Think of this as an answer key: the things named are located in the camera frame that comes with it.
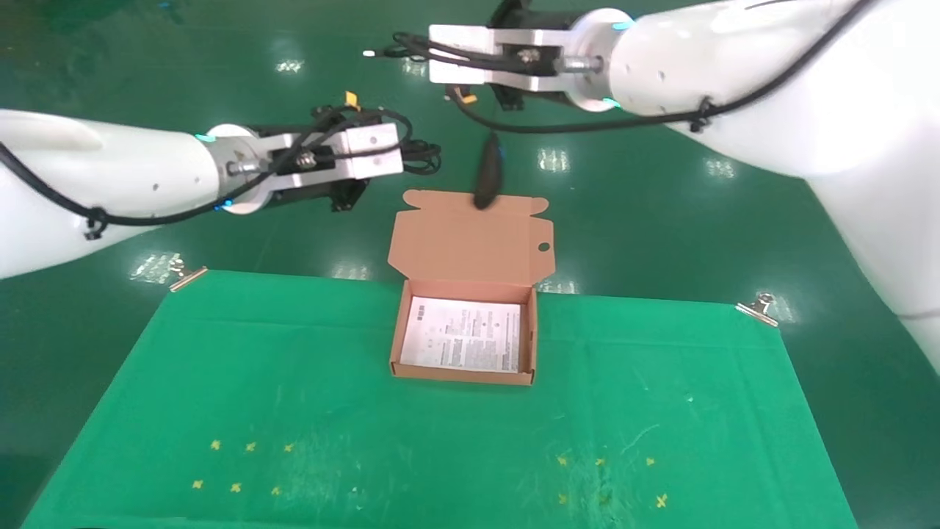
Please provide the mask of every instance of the black object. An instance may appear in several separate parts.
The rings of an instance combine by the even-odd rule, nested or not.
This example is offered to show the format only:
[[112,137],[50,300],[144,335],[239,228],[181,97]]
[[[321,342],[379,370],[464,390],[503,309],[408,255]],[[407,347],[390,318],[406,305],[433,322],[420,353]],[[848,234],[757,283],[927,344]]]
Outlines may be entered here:
[[493,205],[499,190],[503,187],[503,148],[499,137],[490,131],[483,144],[483,155],[477,169],[477,188],[473,192],[473,205],[483,210]]
[[587,11],[533,11],[532,0],[503,0],[486,26],[491,29],[569,29]]
[[283,189],[275,191],[271,196],[271,201],[265,207],[272,208],[300,200],[330,199],[331,211],[337,213],[350,211],[366,191],[369,182],[371,179],[338,180],[297,189]]
[[[429,40],[422,35],[405,33],[403,31],[393,33],[392,40],[395,41],[395,45],[384,48],[381,51],[382,56],[388,58],[408,57],[409,60],[414,60],[413,57],[421,57],[424,60],[433,58],[439,62],[489,70],[491,72],[515,72],[528,75],[539,74],[536,72],[536,70],[540,68],[539,64],[526,64],[517,56],[471,52]],[[432,54],[431,50],[438,50],[453,56]]]
[[[318,106],[310,112],[310,115],[314,119],[319,119],[320,116],[324,116],[327,113],[333,110],[332,106]],[[370,111],[363,111],[364,115],[369,115]],[[429,143],[423,139],[411,139],[411,124],[408,120],[397,112],[391,110],[381,110],[377,112],[372,112],[371,117],[363,118],[357,122],[359,126],[366,125],[378,125],[382,123],[382,117],[387,116],[393,120],[397,120],[405,125],[405,129],[408,131],[406,137],[403,138],[400,142],[401,150],[401,161],[402,162],[419,162],[420,165],[409,165],[405,163],[403,165],[404,172],[411,174],[417,174],[422,176],[428,176],[436,173],[441,168],[441,146],[436,143]],[[326,125],[322,127],[322,131],[325,132],[329,127],[340,125],[345,121],[345,117],[338,116],[331,118]],[[277,136],[281,134],[302,134],[304,132],[304,125],[246,125],[247,128],[255,131],[260,137],[267,136]],[[280,153],[285,152],[287,149],[281,149],[278,151],[272,151],[271,155],[276,158]],[[277,174],[285,175],[292,174],[295,172],[301,171],[317,171],[323,169],[331,169],[337,166],[336,161],[355,158],[358,156],[368,155],[368,153],[347,153],[347,154],[333,154],[333,149],[328,146],[320,146],[313,149],[306,149],[313,153],[314,160],[317,162],[317,166],[313,169],[311,168],[300,168],[296,165],[296,160],[289,161],[282,169],[280,169]]]
[[91,208],[88,211],[88,218],[86,219],[88,231],[85,232],[86,241],[97,241],[102,238],[102,233],[105,228],[108,227],[108,221],[105,215],[106,213],[102,208]]
[[773,4],[783,4],[784,2],[795,2],[796,0],[767,0],[766,2],[760,2],[759,4],[754,4],[744,8],[745,11],[748,9],[754,8],[763,8],[764,6],[772,6]]
[[701,134],[705,127],[711,125],[712,118],[709,117],[709,112],[713,108],[712,98],[703,97],[701,103],[698,104],[698,117],[689,121],[689,130],[695,134]]

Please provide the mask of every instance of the green mat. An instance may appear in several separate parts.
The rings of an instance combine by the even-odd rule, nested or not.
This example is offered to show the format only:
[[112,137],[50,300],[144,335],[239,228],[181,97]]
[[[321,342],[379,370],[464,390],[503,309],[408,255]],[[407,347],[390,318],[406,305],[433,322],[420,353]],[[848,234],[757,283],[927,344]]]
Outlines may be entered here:
[[854,528],[776,329],[540,295],[531,388],[393,378],[400,287],[168,295],[24,527]]

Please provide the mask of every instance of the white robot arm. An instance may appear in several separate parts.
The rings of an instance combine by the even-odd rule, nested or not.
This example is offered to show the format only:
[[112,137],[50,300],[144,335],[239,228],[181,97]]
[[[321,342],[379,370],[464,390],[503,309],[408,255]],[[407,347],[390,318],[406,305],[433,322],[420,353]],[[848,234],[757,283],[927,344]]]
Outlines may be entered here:
[[467,86],[490,85],[506,110],[523,96],[588,112],[619,107],[639,124],[658,121],[806,179],[940,371],[940,70],[931,62],[940,2],[732,0],[636,21],[611,8],[538,13],[528,3],[506,0],[486,26],[432,25],[430,42],[396,41],[410,54],[430,50],[431,81],[494,130],[638,123],[506,125],[474,115],[461,101]]
[[[326,197],[348,210],[369,179],[415,170],[402,162],[404,117],[318,111],[312,126],[224,124],[190,135],[0,110],[0,279],[213,209],[247,215]],[[382,116],[405,125],[403,140]],[[423,173],[439,165],[439,148],[429,149]]]

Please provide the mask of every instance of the cardboard box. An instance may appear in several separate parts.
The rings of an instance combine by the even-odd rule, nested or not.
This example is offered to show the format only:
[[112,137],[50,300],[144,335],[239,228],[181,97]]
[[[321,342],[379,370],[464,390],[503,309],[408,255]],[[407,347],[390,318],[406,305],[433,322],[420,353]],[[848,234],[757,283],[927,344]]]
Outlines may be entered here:
[[[388,262],[408,279],[401,292],[392,341],[396,377],[531,385],[535,377],[539,314],[532,285],[555,272],[552,221],[534,218],[548,200],[499,196],[485,211],[469,193],[411,189],[399,212]],[[412,297],[522,305],[519,373],[489,373],[400,362]]]

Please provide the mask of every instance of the box lid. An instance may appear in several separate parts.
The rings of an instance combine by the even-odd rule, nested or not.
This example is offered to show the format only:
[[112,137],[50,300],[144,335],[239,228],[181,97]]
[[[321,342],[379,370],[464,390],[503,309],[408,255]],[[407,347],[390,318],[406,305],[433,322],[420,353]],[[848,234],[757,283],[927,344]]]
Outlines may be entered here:
[[395,218],[388,263],[411,280],[533,285],[555,272],[548,200],[500,195],[479,211],[470,193],[409,189],[418,209]]

